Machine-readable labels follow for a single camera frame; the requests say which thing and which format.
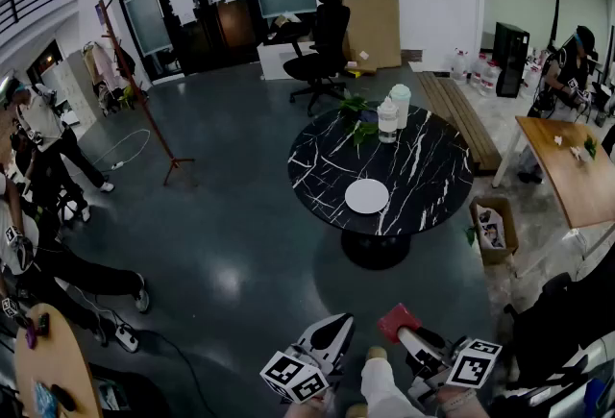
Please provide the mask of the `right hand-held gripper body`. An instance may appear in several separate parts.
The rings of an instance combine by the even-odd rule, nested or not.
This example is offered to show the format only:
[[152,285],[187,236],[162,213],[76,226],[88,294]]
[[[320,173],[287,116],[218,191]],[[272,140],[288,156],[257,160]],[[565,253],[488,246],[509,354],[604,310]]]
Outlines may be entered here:
[[482,339],[462,337],[451,348],[431,348],[431,357],[413,358],[406,363],[414,380],[407,391],[418,403],[429,403],[444,385],[480,389],[488,380],[503,346]]

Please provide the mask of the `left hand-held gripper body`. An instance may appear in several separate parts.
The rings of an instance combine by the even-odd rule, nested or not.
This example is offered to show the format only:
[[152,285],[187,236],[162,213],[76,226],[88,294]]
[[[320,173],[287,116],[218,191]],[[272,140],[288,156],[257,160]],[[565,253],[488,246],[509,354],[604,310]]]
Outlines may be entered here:
[[277,351],[259,375],[284,404],[306,404],[313,398],[334,393],[343,377],[342,358],[347,344],[333,343],[317,348],[307,339]]

